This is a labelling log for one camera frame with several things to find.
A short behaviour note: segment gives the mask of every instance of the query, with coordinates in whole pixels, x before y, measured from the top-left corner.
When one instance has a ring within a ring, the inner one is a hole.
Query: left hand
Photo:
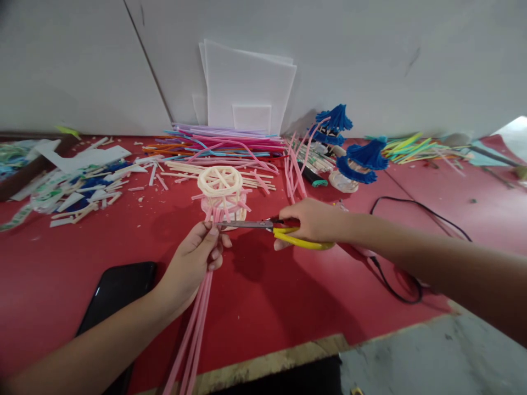
[[[174,319],[190,306],[207,270],[221,267],[223,247],[232,247],[231,240],[211,222],[198,223],[181,242],[155,289]]]

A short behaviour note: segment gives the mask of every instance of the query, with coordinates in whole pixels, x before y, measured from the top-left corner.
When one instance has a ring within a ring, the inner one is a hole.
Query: finger
[[[212,226],[212,222],[199,222],[194,228],[190,230],[188,235],[183,239],[180,246],[177,248],[178,252],[188,254],[194,251],[200,244],[207,232]]]
[[[218,257],[218,259],[215,259],[214,261],[212,261],[211,263],[209,263],[209,271],[212,272],[214,270],[218,270],[219,268],[221,268],[221,265],[223,264],[223,256],[220,255]]]
[[[209,257],[211,261],[215,261],[223,253],[223,245],[217,244],[216,248],[212,250]]]
[[[306,239],[303,236],[303,232],[302,232],[301,228],[299,230],[294,231],[294,232],[288,233],[287,236],[291,236],[291,237],[294,237],[296,239],[301,239],[301,240],[305,240]],[[287,241],[276,239],[274,241],[274,250],[275,251],[280,251],[280,250],[283,250],[284,248],[290,247],[292,245],[293,244],[291,244],[291,243],[289,243]]]
[[[218,242],[220,236],[220,230],[217,226],[213,225],[207,235],[203,238],[202,242],[193,251],[196,254],[197,259],[202,259],[206,262],[209,254],[212,252]]]
[[[225,247],[225,248],[231,248],[232,247],[232,241],[231,241],[231,238],[229,237],[229,235],[227,233],[222,233],[221,234],[221,244]]]
[[[291,206],[284,207],[280,210],[280,213],[278,214],[278,218],[280,219],[288,219],[288,218],[299,218],[300,210],[299,206],[302,204],[302,202],[295,203]]]
[[[276,239],[274,241],[274,250],[275,251],[280,251],[280,250],[283,250],[284,248],[291,247],[292,245],[293,244],[288,243],[287,241]]]

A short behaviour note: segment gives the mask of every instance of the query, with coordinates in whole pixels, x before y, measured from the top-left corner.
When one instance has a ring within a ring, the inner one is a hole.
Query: hand
[[[223,247],[232,247],[231,240],[211,222],[198,223],[181,242],[155,288],[174,319],[190,306],[207,270],[221,267]]]
[[[315,242],[345,241],[346,224],[350,221],[349,213],[309,197],[293,206],[283,208],[279,216],[280,219],[300,220],[300,229],[289,233],[288,236]],[[274,241],[275,251],[290,245],[283,240]]]

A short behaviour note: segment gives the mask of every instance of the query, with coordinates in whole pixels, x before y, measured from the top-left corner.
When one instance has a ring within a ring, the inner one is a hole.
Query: scissor blade
[[[271,221],[223,221],[223,222],[217,222],[216,225],[220,226],[230,226],[235,228],[259,228],[259,229],[267,229],[272,228],[273,223]]]

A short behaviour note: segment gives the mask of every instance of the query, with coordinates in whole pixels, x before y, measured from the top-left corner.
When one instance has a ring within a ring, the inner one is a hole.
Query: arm
[[[344,213],[313,199],[284,208],[298,218],[290,235],[346,242],[372,250],[430,284],[527,347],[527,258],[447,236],[426,234],[384,219]],[[286,247],[277,240],[275,249]]]
[[[231,242],[222,234],[218,243],[210,228],[201,222],[190,231],[154,290],[9,379],[8,393],[102,393],[192,303],[207,269],[221,266]]]

